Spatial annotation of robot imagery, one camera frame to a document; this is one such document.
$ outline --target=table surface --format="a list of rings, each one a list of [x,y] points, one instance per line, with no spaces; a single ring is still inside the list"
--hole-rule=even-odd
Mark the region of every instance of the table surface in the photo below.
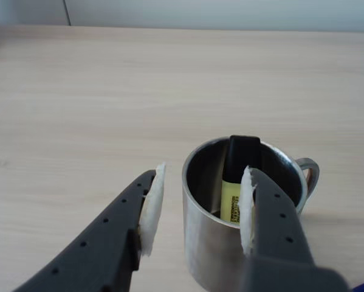
[[[184,261],[182,164],[231,134],[319,163],[301,218],[314,259],[364,282],[364,33],[0,27],[0,291],[162,161],[131,291],[203,291]]]

